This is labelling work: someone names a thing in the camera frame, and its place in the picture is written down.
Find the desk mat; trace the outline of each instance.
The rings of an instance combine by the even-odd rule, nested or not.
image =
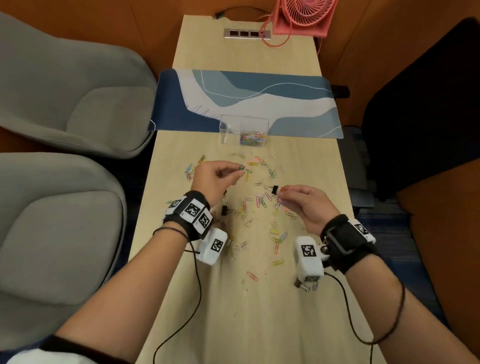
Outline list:
[[[240,130],[242,120],[268,121],[269,135],[343,138],[323,77],[205,70],[160,74],[148,130]]]

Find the wrist-mounted device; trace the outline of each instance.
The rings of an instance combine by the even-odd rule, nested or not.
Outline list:
[[[192,242],[205,238],[212,226],[213,216],[205,196],[198,191],[188,191],[168,206],[163,223],[167,221],[174,221],[182,226]]]
[[[330,265],[343,274],[368,254],[378,255],[373,235],[358,220],[349,220],[346,215],[329,221],[320,238],[327,245],[325,254],[330,255]]]

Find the wooden table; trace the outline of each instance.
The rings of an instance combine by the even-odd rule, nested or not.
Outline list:
[[[292,36],[286,45],[274,49],[260,40],[224,39],[225,27],[258,29],[260,23],[185,16],[174,68],[321,75],[312,38]],[[274,36],[272,42],[281,40]],[[222,144],[219,138],[217,133],[157,133],[130,259],[161,225],[166,202],[189,189],[191,183],[184,171],[203,154],[207,160],[239,163],[245,160],[229,155],[244,152],[247,159],[260,156],[278,177],[270,179],[264,166],[252,166],[249,180],[243,177],[229,189],[227,200],[232,209],[238,209],[246,197],[254,200],[248,202],[246,220],[242,222],[235,214],[226,220],[229,236],[234,236],[238,245],[248,241],[247,249],[225,247],[214,266],[199,263],[200,308],[187,327],[159,350],[156,362],[367,363],[369,347],[359,343],[351,331],[339,285],[325,277],[317,292],[306,293],[293,286],[293,241],[306,234],[302,221],[290,219],[283,210],[275,216],[275,200],[265,199],[267,208],[255,205],[255,193],[265,192],[255,182],[269,186],[301,183],[323,189],[342,213],[352,217],[336,140],[269,136],[266,146],[255,148]],[[251,226],[245,227],[250,218],[254,218]],[[288,232],[278,255],[269,235],[273,222],[281,233]],[[269,258],[283,259],[284,264],[267,268]],[[151,363],[155,348],[193,312],[199,291],[192,260],[191,253],[182,257],[137,363]],[[247,271],[255,274],[258,282],[249,278]],[[335,275],[347,289],[357,332],[371,339],[345,278]],[[384,363],[377,347],[373,362]]]

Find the clear plastic box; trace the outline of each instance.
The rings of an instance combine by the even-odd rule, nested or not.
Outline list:
[[[220,141],[223,144],[264,146],[268,129],[268,119],[234,115],[220,117]]]

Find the gray chair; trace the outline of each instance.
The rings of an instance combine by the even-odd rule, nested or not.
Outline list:
[[[60,39],[0,13],[0,126],[75,153],[132,158],[156,81],[127,48]]]
[[[337,139],[337,142],[350,201],[356,215],[361,208],[375,207],[375,198],[368,189],[367,172],[357,148],[354,129],[354,127],[349,126],[342,127],[343,139]]]
[[[96,162],[0,154],[0,351],[54,333],[109,278],[125,223],[123,189]]]

